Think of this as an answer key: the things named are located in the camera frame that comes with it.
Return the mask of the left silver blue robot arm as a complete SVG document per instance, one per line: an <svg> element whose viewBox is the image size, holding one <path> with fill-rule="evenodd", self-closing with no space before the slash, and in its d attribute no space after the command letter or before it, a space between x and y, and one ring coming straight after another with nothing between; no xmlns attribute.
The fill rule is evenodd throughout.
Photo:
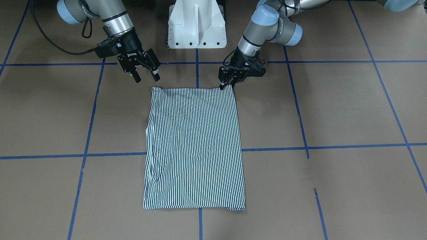
<svg viewBox="0 0 427 240"><path fill-rule="evenodd" d="M260 0L238 45L218 69L219 87L235 86L248 77L266 73L265 60L259 57L265 42L295 46L303 36L302 27L290 16L325 7L329 0Z"/></svg>

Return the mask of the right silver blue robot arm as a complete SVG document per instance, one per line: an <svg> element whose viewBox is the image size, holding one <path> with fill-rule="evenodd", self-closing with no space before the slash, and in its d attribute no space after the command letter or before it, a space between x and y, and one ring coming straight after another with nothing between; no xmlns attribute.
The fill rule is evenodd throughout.
<svg viewBox="0 0 427 240"><path fill-rule="evenodd" d="M116 56L123 71L139 83L137 67L151 72L155 81L160 80L160 61L153 49L143 50L143 45L133 22L121 0L60 0L57 3L60 17L75 25L90 19L101 19L107 39L99 43L95 53L99 58Z"/></svg>

